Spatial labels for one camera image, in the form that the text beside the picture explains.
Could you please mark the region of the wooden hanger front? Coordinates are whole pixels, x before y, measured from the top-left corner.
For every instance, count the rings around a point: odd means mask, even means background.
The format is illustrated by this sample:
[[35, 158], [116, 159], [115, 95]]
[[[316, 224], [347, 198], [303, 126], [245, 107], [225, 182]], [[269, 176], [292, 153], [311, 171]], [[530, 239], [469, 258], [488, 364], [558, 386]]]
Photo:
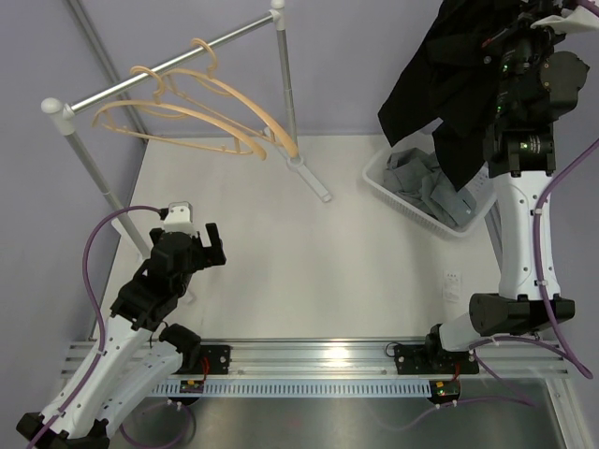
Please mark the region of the wooden hanger front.
[[[242, 94], [236, 88], [222, 82], [215, 76], [215, 72], [218, 68], [218, 58], [208, 43], [200, 38], [193, 38], [191, 40], [191, 45], [206, 51], [211, 57], [210, 64], [207, 66], [205, 71], [197, 71], [180, 67], [170, 69], [161, 76], [162, 81], [166, 84], [166, 88], [169, 89], [173, 94], [180, 97], [180, 99], [200, 108], [204, 112], [207, 112], [210, 117], [213, 117], [225, 124], [232, 126], [234, 129], [241, 131], [250, 140], [249, 143], [246, 143], [242, 139], [235, 137], [232, 133], [227, 132], [233, 141], [233, 146], [231, 148], [229, 148], [227, 145], [212, 148], [200, 145], [199, 148], [201, 150], [216, 151], [233, 155], [255, 154], [264, 160], [267, 156], [267, 153], [258, 143], [259, 140], [263, 140], [277, 149], [282, 149], [284, 155], [288, 156], [290, 159], [299, 157], [300, 152], [296, 140], [293, 139], [285, 131], [285, 129], [269, 115], [266, 110], [260, 107], [257, 102], [249, 98], [247, 95]], [[188, 79], [194, 80], [197, 84], [201, 85], [204, 89], [212, 92], [213, 94], [228, 99], [234, 99], [238, 103], [243, 104], [263, 124], [266, 125], [267, 131], [257, 131], [254, 128], [250, 128], [249, 126], [240, 123], [217, 111], [216, 109], [212, 109], [197, 101], [195, 98], [185, 94], [177, 86], [175, 81], [176, 76], [187, 77]]]

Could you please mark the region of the black shirt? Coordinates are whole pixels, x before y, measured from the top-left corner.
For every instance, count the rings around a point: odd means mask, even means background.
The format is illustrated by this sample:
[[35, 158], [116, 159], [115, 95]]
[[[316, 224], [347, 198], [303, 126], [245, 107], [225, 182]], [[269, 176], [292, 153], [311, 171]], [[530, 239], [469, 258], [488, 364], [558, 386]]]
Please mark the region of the black shirt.
[[439, 120], [437, 161], [457, 190], [484, 164], [483, 139], [493, 118], [499, 56], [484, 41], [519, 14], [518, 1], [444, 1], [400, 74], [378, 120], [389, 145]]

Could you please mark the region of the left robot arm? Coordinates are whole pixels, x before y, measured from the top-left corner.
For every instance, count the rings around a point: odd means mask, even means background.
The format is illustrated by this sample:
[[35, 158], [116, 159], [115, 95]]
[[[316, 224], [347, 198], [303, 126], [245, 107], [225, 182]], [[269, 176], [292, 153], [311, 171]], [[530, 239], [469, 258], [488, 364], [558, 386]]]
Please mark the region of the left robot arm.
[[169, 375], [209, 373], [200, 336], [182, 325], [162, 325], [196, 272], [226, 262], [217, 225], [207, 224], [206, 231], [208, 246], [197, 232], [152, 230], [151, 256], [120, 289], [93, 349], [53, 402], [19, 421], [29, 447], [107, 448], [126, 417]]

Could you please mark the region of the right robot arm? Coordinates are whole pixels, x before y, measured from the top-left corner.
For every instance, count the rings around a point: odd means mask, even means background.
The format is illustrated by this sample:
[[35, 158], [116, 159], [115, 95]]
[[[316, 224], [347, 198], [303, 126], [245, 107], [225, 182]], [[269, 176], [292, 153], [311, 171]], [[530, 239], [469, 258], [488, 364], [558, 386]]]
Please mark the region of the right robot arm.
[[446, 1], [431, 28], [438, 54], [479, 53], [498, 65], [480, 145], [502, 227], [498, 290], [473, 295], [464, 315], [431, 330], [423, 358], [432, 370], [473, 360], [496, 340], [531, 342], [575, 315], [553, 270], [550, 195], [564, 178], [553, 124], [576, 107], [589, 68], [556, 45], [597, 27], [593, 1]]

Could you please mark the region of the grey button shirt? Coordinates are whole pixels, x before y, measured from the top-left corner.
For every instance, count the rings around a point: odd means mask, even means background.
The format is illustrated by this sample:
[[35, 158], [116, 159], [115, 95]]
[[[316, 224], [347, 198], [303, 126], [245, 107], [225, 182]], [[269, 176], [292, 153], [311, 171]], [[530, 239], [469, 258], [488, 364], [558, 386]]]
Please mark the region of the grey button shirt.
[[464, 227], [475, 217], [476, 199], [465, 187], [455, 189], [434, 152], [393, 152], [383, 171], [383, 187], [450, 228]]

